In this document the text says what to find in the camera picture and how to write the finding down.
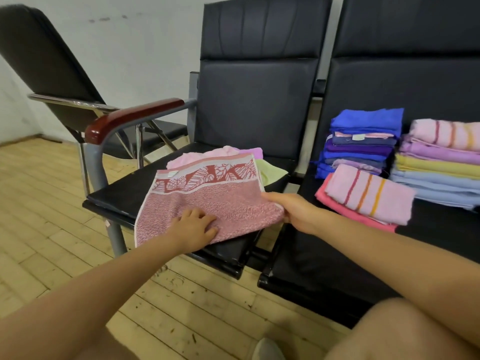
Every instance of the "person's left hand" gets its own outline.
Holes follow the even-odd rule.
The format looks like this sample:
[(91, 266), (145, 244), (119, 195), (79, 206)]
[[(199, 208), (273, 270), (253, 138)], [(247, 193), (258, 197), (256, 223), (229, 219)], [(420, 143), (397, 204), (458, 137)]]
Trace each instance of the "person's left hand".
[(179, 245), (180, 254), (192, 253), (207, 246), (218, 233), (216, 227), (207, 226), (217, 219), (212, 214), (205, 214), (200, 208), (183, 211), (181, 217), (172, 220), (171, 226), (165, 232)]

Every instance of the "towel tag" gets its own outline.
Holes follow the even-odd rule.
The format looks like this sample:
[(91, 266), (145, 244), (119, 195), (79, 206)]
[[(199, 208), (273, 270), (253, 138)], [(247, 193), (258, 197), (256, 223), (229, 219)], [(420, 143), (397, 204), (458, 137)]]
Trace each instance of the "towel tag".
[(356, 142), (360, 140), (365, 140), (365, 134), (353, 134), (352, 140), (355, 140)]

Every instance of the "chair backrest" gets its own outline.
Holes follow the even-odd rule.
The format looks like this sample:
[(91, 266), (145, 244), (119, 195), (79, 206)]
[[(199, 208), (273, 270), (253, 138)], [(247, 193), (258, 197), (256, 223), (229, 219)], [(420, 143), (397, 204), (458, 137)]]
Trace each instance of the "chair backrest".
[[(0, 54), (36, 94), (104, 103), (57, 30), (36, 8), (0, 7)], [(90, 110), (47, 105), (63, 125), (79, 132), (97, 118)]]
[(480, 121), (480, 0), (344, 0), (312, 160), (344, 109)]
[(331, 2), (205, 5), (195, 141), (298, 159)]

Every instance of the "white shoe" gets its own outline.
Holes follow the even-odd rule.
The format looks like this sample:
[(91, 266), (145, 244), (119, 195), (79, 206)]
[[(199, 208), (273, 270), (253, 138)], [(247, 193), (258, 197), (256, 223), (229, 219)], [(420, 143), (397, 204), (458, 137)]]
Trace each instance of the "white shoe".
[(251, 360), (285, 360), (285, 356), (275, 341), (262, 338), (255, 346)]

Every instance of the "forearm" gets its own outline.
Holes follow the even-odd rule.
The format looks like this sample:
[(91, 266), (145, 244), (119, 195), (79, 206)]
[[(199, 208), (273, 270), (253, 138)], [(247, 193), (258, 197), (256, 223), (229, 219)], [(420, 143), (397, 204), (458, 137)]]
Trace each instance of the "forearm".
[(318, 217), (318, 237), (480, 347), (480, 265), (330, 211), (321, 210)]
[(0, 321), (0, 359), (70, 360), (179, 254), (174, 240), (154, 238), (36, 299)]

